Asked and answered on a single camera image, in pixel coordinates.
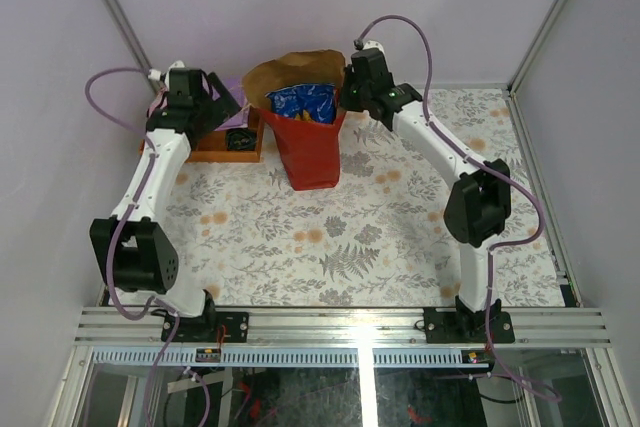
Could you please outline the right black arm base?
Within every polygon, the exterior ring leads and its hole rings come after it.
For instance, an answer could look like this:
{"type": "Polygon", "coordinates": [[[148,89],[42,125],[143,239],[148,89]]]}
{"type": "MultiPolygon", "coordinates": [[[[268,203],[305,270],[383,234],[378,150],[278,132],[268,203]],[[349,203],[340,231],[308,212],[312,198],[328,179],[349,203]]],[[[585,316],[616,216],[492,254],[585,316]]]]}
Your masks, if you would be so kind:
{"type": "Polygon", "coordinates": [[[487,344],[486,313],[489,313],[489,333],[494,344],[515,342],[511,316],[497,299],[488,311],[472,312],[458,297],[453,310],[435,307],[423,309],[426,341],[431,344],[484,343],[487,344]]]}

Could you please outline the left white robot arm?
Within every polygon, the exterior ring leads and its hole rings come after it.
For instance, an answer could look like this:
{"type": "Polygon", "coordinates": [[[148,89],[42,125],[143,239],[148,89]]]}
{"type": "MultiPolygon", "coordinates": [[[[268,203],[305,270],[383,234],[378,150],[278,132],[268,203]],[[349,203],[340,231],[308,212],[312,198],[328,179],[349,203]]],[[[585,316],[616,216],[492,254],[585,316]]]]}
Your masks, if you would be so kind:
{"type": "Polygon", "coordinates": [[[177,176],[199,142],[240,112],[236,98],[213,72],[176,61],[146,76],[162,84],[147,111],[143,127],[113,115],[108,120],[141,136],[143,150],[118,205],[106,218],[95,219],[90,240],[101,275],[116,309],[129,320],[143,312],[127,310],[119,296],[143,293],[185,317],[184,329],[197,341],[212,339],[218,316],[206,309],[207,295],[179,273],[179,256],[163,229],[169,197],[177,176]]]}

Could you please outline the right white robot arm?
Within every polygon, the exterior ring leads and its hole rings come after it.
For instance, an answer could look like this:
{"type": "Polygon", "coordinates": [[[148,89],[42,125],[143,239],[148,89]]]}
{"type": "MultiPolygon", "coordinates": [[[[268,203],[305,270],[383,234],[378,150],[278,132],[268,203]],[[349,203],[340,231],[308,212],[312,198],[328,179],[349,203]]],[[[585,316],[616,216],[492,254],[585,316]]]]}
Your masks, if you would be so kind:
{"type": "Polygon", "coordinates": [[[458,334],[478,341],[488,334],[492,320],[485,311],[494,303],[488,280],[489,241],[505,228],[511,214],[509,167],[500,159],[477,157],[435,116],[424,113],[425,98],[411,85],[397,84],[380,45],[356,50],[345,68],[340,93],[343,108],[366,111],[387,130],[409,142],[440,174],[449,188],[444,221],[460,245],[461,288],[457,295],[458,334]]]}

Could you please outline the blue Doritos chip bag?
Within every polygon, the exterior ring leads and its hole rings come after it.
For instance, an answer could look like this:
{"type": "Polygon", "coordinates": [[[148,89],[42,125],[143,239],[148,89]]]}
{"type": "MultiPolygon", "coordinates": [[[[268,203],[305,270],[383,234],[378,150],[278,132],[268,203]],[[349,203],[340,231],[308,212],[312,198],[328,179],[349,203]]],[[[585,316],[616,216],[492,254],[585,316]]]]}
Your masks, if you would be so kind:
{"type": "Polygon", "coordinates": [[[331,124],[337,113],[336,89],[332,83],[303,83],[266,94],[271,111],[281,117],[331,124]]]}

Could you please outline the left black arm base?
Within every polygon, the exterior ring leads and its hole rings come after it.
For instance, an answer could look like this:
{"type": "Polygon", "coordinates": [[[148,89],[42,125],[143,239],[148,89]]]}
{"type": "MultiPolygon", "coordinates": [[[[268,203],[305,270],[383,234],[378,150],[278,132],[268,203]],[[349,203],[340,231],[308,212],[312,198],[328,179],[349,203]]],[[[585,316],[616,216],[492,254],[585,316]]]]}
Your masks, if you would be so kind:
{"type": "Polygon", "coordinates": [[[172,342],[181,343],[245,343],[250,315],[246,311],[219,310],[208,299],[197,317],[181,317],[172,342]]]}

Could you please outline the red paper bag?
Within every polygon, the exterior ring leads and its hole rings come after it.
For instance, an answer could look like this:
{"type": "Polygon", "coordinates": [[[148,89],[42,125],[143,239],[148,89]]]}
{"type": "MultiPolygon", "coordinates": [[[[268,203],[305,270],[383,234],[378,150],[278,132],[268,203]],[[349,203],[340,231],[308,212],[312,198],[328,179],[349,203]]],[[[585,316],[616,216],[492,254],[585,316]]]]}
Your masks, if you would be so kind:
{"type": "Polygon", "coordinates": [[[336,50],[291,52],[263,62],[242,78],[248,103],[272,129],[291,187],[296,191],[333,188],[340,178],[339,134],[345,119],[337,94],[344,80],[344,55],[336,50]],[[276,111],[277,92],[294,87],[328,87],[327,120],[302,108],[287,117],[276,111]]]}

